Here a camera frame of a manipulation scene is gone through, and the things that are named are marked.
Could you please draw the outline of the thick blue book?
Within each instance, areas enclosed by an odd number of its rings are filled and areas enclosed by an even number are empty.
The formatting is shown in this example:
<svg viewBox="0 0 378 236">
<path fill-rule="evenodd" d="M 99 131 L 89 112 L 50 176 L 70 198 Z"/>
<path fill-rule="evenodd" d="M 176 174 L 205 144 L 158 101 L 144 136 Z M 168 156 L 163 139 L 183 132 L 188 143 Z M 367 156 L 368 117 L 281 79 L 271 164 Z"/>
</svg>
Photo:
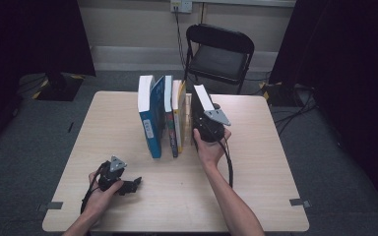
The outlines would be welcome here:
<svg viewBox="0 0 378 236">
<path fill-rule="evenodd" d="M 161 157 L 164 128 L 164 78 L 141 76 L 138 86 L 138 111 L 152 158 Z"/>
</svg>

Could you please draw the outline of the white wall socket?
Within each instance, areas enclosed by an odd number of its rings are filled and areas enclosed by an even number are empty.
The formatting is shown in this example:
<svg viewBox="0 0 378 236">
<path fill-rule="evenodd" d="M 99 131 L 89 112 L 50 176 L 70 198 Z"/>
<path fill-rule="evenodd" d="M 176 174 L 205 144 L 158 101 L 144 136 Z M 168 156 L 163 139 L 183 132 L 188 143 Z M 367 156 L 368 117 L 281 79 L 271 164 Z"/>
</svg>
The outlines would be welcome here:
<svg viewBox="0 0 378 236">
<path fill-rule="evenodd" d="M 170 11 L 172 13 L 191 14 L 193 2 L 191 0 L 170 0 Z"/>
</svg>

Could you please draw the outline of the black curtain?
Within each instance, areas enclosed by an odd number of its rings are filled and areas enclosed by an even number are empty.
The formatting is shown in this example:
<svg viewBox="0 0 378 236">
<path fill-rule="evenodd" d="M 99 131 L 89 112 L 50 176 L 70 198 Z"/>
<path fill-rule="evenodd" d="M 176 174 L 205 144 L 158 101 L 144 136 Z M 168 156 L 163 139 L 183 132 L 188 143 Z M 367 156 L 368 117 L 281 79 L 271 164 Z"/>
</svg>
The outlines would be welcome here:
<svg viewBox="0 0 378 236">
<path fill-rule="evenodd" d="M 296 0 L 270 81 L 314 89 L 378 191 L 378 0 Z"/>
<path fill-rule="evenodd" d="M 0 131 L 39 73 L 95 74 L 78 0 L 0 0 Z"/>
</svg>

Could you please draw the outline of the red and blue dragon book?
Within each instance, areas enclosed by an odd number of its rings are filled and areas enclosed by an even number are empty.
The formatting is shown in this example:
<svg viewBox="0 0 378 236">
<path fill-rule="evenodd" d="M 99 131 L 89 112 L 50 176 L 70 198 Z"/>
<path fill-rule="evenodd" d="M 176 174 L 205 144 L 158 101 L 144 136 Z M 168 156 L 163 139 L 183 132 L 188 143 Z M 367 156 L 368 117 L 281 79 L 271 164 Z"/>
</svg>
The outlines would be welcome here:
<svg viewBox="0 0 378 236">
<path fill-rule="evenodd" d="M 175 122 L 174 122 L 174 107 L 173 103 L 176 100 L 177 88 L 172 76 L 165 77 L 164 84 L 164 112 L 165 112 L 165 127 L 169 137 L 169 144 L 173 157 L 178 156 L 178 143 L 176 138 Z"/>
</svg>

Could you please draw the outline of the person's left hand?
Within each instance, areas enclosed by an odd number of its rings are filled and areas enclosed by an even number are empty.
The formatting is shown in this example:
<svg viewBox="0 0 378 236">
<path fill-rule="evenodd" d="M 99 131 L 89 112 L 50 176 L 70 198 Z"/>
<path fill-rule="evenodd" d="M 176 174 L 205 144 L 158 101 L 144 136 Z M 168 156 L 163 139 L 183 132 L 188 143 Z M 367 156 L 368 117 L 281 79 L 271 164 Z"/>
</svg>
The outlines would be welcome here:
<svg viewBox="0 0 378 236">
<path fill-rule="evenodd" d="M 89 175 L 91 187 L 91 195 L 84 209 L 84 214 L 87 216 L 100 217 L 108 208 L 112 198 L 116 192 L 123 186 L 123 181 L 115 182 L 108 190 L 102 191 L 97 182 L 93 182 L 95 172 Z"/>
</svg>

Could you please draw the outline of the black book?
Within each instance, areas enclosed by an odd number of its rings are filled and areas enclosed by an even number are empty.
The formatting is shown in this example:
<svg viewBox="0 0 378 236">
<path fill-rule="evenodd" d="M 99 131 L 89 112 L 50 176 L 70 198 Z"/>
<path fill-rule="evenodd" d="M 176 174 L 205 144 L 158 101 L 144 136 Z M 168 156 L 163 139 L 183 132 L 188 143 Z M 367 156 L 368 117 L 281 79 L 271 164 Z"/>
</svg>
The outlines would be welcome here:
<svg viewBox="0 0 378 236">
<path fill-rule="evenodd" d="M 212 110 L 213 104 L 209 97 L 205 87 L 203 85 L 194 86 L 191 98 L 191 114 L 192 114 L 192 128 L 194 128 L 194 114 L 198 112 L 204 112 L 206 110 Z"/>
</svg>

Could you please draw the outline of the clear acrylic book rack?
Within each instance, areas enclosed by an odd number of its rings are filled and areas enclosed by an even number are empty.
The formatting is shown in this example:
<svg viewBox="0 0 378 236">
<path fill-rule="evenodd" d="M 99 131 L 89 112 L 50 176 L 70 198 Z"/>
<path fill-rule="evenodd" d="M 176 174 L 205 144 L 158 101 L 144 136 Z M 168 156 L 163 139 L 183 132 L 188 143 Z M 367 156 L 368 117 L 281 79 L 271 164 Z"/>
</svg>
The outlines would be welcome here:
<svg viewBox="0 0 378 236">
<path fill-rule="evenodd" d="M 192 114 L 191 114 L 191 98 L 192 94 L 186 94 L 186 120 L 185 120 L 185 135 L 184 135 L 184 147 L 190 147 L 192 145 Z"/>
</svg>

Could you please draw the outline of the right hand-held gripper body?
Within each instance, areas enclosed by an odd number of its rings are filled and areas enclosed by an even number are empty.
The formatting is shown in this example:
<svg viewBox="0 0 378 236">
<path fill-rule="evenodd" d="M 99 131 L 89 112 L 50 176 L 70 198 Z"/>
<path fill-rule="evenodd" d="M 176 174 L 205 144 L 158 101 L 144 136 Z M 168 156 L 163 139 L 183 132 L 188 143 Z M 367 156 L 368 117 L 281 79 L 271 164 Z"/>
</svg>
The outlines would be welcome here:
<svg viewBox="0 0 378 236">
<path fill-rule="evenodd" d="M 195 113 L 193 121 L 194 128 L 207 143 L 220 141 L 224 137 L 224 127 L 231 125 L 221 109 Z"/>
</svg>

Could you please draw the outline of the grey tape strip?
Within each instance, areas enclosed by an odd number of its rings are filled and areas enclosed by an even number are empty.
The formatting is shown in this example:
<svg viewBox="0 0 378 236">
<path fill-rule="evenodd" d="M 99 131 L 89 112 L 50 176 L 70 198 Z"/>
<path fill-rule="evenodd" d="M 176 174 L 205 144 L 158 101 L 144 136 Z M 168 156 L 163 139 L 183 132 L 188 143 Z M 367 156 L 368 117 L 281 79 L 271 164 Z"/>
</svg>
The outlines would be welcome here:
<svg viewBox="0 0 378 236">
<path fill-rule="evenodd" d="M 312 204 L 309 200 L 290 199 L 289 202 L 292 207 L 297 207 L 297 206 L 303 206 L 304 208 L 312 207 Z"/>
<path fill-rule="evenodd" d="M 37 210 L 40 212 L 46 212 L 49 209 L 61 209 L 63 206 L 62 202 L 50 202 L 47 204 L 39 205 Z"/>
</svg>

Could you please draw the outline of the person's right hand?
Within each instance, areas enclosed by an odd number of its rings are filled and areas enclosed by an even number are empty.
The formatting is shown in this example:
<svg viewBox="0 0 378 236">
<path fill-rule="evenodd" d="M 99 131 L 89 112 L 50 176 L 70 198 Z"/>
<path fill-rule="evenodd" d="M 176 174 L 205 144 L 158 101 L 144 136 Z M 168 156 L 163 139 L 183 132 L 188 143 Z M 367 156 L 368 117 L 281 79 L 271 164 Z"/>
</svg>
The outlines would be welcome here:
<svg viewBox="0 0 378 236">
<path fill-rule="evenodd" d="M 219 142 L 207 143 L 201 139 L 197 129 L 193 130 L 193 138 L 197 145 L 198 156 L 205 170 L 217 169 L 220 158 L 224 155 L 223 147 Z"/>
</svg>

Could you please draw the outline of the black folding chair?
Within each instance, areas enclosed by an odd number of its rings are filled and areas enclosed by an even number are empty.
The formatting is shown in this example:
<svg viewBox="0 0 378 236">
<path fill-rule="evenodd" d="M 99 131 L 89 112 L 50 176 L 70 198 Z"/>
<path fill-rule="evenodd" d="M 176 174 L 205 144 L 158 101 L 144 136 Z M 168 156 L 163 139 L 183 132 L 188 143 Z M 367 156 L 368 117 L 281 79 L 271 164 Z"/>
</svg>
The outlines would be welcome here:
<svg viewBox="0 0 378 236">
<path fill-rule="evenodd" d="M 194 75 L 238 86 L 240 94 L 255 51 L 252 39 L 240 31 L 197 24 L 186 30 L 186 40 L 184 79 Z"/>
</svg>

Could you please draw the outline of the black stand base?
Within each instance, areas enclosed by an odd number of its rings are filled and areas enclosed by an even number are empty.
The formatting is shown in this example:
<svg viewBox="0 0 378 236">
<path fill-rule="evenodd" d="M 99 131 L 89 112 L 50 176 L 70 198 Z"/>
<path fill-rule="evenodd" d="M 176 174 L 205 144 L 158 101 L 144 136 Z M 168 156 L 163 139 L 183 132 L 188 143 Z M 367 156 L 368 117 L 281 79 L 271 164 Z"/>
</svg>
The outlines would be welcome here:
<svg viewBox="0 0 378 236">
<path fill-rule="evenodd" d="M 73 101 L 84 77 L 81 75 L 64 75 L 46 73 L 45 80 L 32 96 L 36 100 Z"/>
<path fill-rule="evenodd" d="M 263 97 L 271 106 L 290 106 L 296 105 L 293 88 L 288 88 L 282 84 L 269 85 L 262 87 Z"/>
</svg>

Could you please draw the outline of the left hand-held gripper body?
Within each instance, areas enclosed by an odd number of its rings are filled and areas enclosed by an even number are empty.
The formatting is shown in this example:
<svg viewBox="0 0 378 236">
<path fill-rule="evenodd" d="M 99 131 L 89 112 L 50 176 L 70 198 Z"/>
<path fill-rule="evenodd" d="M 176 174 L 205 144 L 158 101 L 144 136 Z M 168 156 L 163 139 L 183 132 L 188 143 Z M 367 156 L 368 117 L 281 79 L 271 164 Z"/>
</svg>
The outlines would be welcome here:
<svg viewBox="0 0 378 236">
<path fill-rule="evenodd" d="M 126 166 L 127 164 L 115 155 L 110 160 L 107 160 L 102 165 L 98 179 L 100 189 L 106 191 L 117 182 L 121 178 Z"/>
</svg>

